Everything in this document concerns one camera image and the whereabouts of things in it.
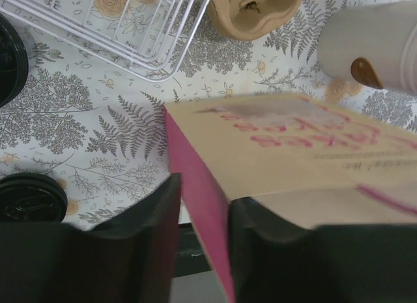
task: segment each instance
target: white tumbler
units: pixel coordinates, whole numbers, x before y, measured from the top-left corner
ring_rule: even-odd
[[[417,1],[340,10],[324,26],[317,57],[329,76],[417,96]]]

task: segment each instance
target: floral tablecloth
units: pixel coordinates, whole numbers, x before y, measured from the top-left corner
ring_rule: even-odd
[[[204,17],[179,73],[161,84],[31,29],[37,67],[0,109],[0,176],[53,177],[68,194],[65,221],[88,229],[167,177],[167,101],[293,90],[417,132],[413,97],[330,79],[317,64],[317,40],[334,12],[394,1],[304,0],[291,21],[253,42],[220,37]],[[181,222],[189,221],[183,210]]]

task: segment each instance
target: wire dish rack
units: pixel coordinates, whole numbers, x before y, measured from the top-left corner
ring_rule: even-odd
[[[178,69],[210,0],[0,0],[0,12],[152,82]]]

